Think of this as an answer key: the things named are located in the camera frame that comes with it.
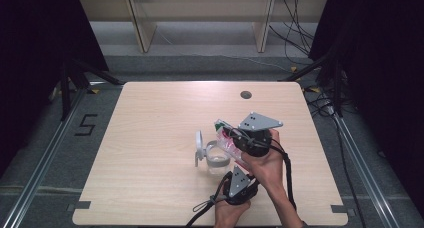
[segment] table surface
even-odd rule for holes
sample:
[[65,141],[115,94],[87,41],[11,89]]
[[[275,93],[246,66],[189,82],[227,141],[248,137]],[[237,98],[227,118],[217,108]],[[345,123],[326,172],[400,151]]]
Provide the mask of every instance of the table surface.
[[[240,96],[252,93],[250,99]],[[298,213],[310,225],[345,225],[347,215],[317,131],[297,83],[129,82],[105,132],[80,202],[78,225],[185,225],[192,208],[212,195],[222,176],[195,167],[195,133],[206,144],[216,137],[214,122],[237,126],[251,111],[281,120],[281,143],[292,161]],[[195,225],[213,225],[211,209]],[[240,226],[280,225],[260,186]]]

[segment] hand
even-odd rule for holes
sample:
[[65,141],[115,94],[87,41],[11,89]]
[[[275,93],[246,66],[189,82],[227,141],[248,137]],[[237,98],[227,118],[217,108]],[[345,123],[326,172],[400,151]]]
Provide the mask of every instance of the hand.
[[[277,130],[270,129],[273,141],[271,144],[275,147],[280,143],[280,136]],[[282,175],[283,175],[283,157],[278,151],[270,149],[268,154],[262,157],[253,157],[243,152],[241,158],[249,165],[250,175],[254,175],[262,186],[269,191],[269,189],[283,188]]]
[[215,228],[233,228],[240,216],[250,208],[250,201],[241,205],[230,205],[225,200],[215,205]]

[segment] black cable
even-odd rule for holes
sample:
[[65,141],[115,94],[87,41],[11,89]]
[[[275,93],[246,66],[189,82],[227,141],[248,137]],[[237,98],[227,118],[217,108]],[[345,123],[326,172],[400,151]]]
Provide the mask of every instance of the black cable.
[[[287,27],[287,28],[290,28],[290,26],[289,25],[287,25],[286,24],[286,22],[284,22],[283,21],[283,24]],[[301,31],[298,31],[298,30],[296,30],[296,29],[292,29],[292,31],[294,31],[294,32],[296,32],[296,33],[301,33]],[[311,40],[313,40],[314,39],[314,37],[313,36],[311,36],[311,35],[308,35],[308,34],[303,34],[304,36],[306,36],[306,38],[309,38],[309,39],[311,39]]]
[[297,27],[297,31],[298,31],[298,33],[299,33],[299,36],[300,36],[300,39],[301,39],[301,42],[302,42],[302,44],[303,44],[303,46],[304,47],[308,47],[309,48],[309,50],[311,49],[311,47],[310,47],[310,45],[309,45],[309,43],[306,41],[306,39],[305,39],[305,34],[303,34],[303,32],[305,32],[306,34],[307,34],[307,36],[309,36],[309,37],[313,37],[312,35],[310,35],[308,32],[306,32],[301,26],[300,26],[300,24],[299,24],[299,15],[297,14],[297,5],[298,5],[298,0],[294,0],[294,13],[292,13],[291,12],[291,9],[290,9],[290,7],[288,6],[288,4],[287,4],[287,2],[286,2],[286,0],[283,0],[284,1],[284,4],[285,4],[285,6],[286,6],[286,8],[287,8],[287,10],[288,10],[288,12],[289,12],[289,14],[290,14],[290,17],[291,17],[291,19],[292,19],[292,24],[290,25],[290,27],[289,27],[289,29],[290,30],[294,30],[292,27],[293,27],[293,24],[295,24],[296,25],[296,27]]
[[277,148],[273,145],[270,145],[269,148],[278,151],[278,153],[280,153],[283,156],[284,164],[286,166],[287,197],[289,198],[289,201],[292,204],[293,208],[295,210],[297,210],[296,202],[294,202],[294,198],[293,198],[293,183],[292,183],[292,176],[291,176],[291,173],[292,173],[291,172],[291,160],[290,160],[287,152],[284,151],[283,146],[278,141],[276,141],[275,139],[272,139],[272,140],[275,143],[277,143],[279,148]]
[[290,43],[292,46],[296,47],[297,49],[299,49],[303,54],[308,55],[308,51],[304,48],[302,48],[300,45],[294,43],[291,40],[286,39],[285,37],[283,37],[280,33],[278,33],[276,30],[274,30],[274,28],[270,25],[269,28],[271,28],[271,30],[278,36],[280,37],[282,40]]
[[[327,100],[327,101],[330,101],[330,102],[329,103],[326,103],[325,105],[320,106],[318,104],[318,101],[322,101],[322,100]],[[331,100],[331,98],[324,97],[324,93],[320,94],[317,97],[316,100],[314,100],[314,101],[307,101],[307,103],[308,103],[308,105],[318,106],[318,109],[319,110],[322,110],[324,107],[327,107],[327,106],[332,106],[332,100]],[[355,189],[353,188],[352,180],[351,180],[350,175],[349,175],[349,172],[347,170],[346,158],[345,158],[344,149],[343,149],[343,139],[342,139],[342,135],[341,135],[340,126],[337,123],[336,119],[334,118],[334,116],[335,116],[335,113],[334,112],[330,113],[330,112],[326,111],[325,113],[326,113],[326,115],[323,115],[323,117],[330,117],[333,120],[333,122],[335,123],[335,125],[336,125],[337,138],[338,138],[338,141],[339,141],[339,147],[340,147],[340,154],[341,154],[341,158],[342,158],[343,170],[344,170],[344,173],[345,173],[347,182],[349,184],[349,188],[350,188],[350,191],[352,193],[352,196],[353,196],[355,205],[358,208],[358,213],[359,213],[359,217],[361,219],[362,227],[363,228],[366,228],[365,219],[364,219],[364,216],[362,214],[362,210],[361,210],[361,207],[359,205],[359,201],[358,201],[358,198],[356,196]]]
[[232,172],[229,171],[227,172],[227,174],[225,174],[225,176],[222,178],[221,182],[219,183],[218,188],[216,189],[215,195],[213,195],[211,197],[211,199],[209,201],[207,201],[206,206],[199,211],[198,213],[196,213],[193,218],[191,218],[191,220],[187,223],[187,225],[185,227],[191,227],[193,225],[193,223],[199,218],[201,217],[203,214],[205,214],[212,206],[215,205],[216,203],[216,199],[218,198],[219,192],[221,191],[222,186],[224,185],[224,182],[229,179],[229,177],[232,176]]
[[358,208],[358,213],[359,213],[359,217],[361,219],[362,227],[363,228],[366,228],[365,219],[364,219],[364,216],[362,214],[361,207],[359,206],[358,197],[356,197],[355,189],[353,188],[352,180],[350,179],[350,175],[349,175],[349,172],[347,170],[346,159],[345,159],[345,155],[344,155],[343,141],[342,141],[340,126],[335,121],[335,118],[334,117],[332,117],[332,119],[333,119],[333,121],[334,121],[334,123],[336,124],[336,127],[337,127],[337,137],[339,139],[340,154],[342,156],[342,162],[343,162],[343,170],[345,172],[345,175],[346,175],[346,178],[347,178],[347,182],[348,182],[349,188],[350,188],[350,190],[352,192],[352,196],[353,196],[353,199],[355,201],[356,207]]
[[290,25],[290,29],[287,32],[286,38],[284,39],[284,54],[286,55],[287,59],[289,59],[289,61],[291,61],[294,64],[298,64],[298,65],[310,65],[310,64],[306,64],[306,63],[302,63],[302,62],[297,62],[292,60],[288,55],[287,55],[287,40],[289,39],[289,35],[290,35],[290,31],[292,30],[293,23]]
[[[333,92],[332,89],[329,89],[329,90],[323,89],[323,90],[324,90],[324,93],[330,93],[331,94],[331,92]],[[324,109],[327,106],[333,106],[333,102],[332,102],[332,100],[330,98],[327,98],[327,97],[324,98],[323,97],[323,94],[324,93],[322,93],[321,95],[319,95],[318,98],[316,98],[313,101],[309,101],[306,98],[306,96],[305,96],[305,100],[306,100],[307,105],[310,105],[310,106],[315,107],[315,110],[313,110],[313,111],[310,112],[311,115],[312,115],[312,117],[315,117],[315,115],[317,115],[317,114],[320,114],[323,117],[328,117],[328,116],[331,116],[332,115],[327,110]],[[319,101],[327,101],[327,103],[325,105],[321,105],[320,106],[320,105],[318,105],[318,102]],[[341,106],[342,106],[341,108],[343,109],[343,111],[348,112],[350,114],[358,115],[359,112],[355,108],[353,108],[354,110],[352,110],[352,108],[351,109],[348,109],[347,108],[347,107],[351,106],[352,104],[353,104],[353,100],[351,98],[347,98],[346,95],[344,95],[341,98]]]

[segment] plastic part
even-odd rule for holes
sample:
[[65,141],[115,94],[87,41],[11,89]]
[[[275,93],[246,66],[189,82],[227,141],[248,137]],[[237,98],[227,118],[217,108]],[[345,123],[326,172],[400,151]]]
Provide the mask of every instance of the plastic part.
[[199,165],[199,160],[203,160],[206,157],[206,162],[209,166],[209,170],[212,174],[221,173],[227,171],[227,166],[230,164],[230,155],[221,151],[221,154],[212,154],[211,150],[214,148],[219,148],[217,141],[210,141],[206,148],[203,148],[203,138],[202,132],[196,132],[196,153],[195,153],[195,167]]
[[241,158],[242,151],[234,145],[232,138],[227,137],[225,135],[223,126],[218,128],[216,136],[218,147],[227,152],[231,157],[233,157],[236,163],[239,164],[241,167],[243,167],[244,169],[248,169],[249,165]]

